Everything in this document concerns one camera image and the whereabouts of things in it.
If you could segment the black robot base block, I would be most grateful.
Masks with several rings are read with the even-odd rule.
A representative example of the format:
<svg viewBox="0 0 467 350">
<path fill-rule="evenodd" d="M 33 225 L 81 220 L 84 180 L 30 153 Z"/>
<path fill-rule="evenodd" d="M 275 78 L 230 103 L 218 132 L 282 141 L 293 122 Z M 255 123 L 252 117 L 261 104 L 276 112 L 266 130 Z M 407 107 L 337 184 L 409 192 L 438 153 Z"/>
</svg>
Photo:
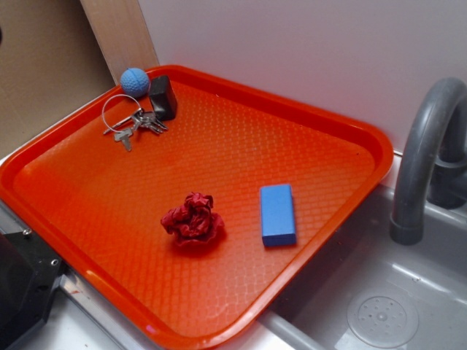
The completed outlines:
<svg viewBox="0 0 467 350">
<path fill-rule="evenodd" d="M 48 321 L 65 263 L 32 230 L 1 235 L 1 348 L 16 349 Z"/>
</svg>

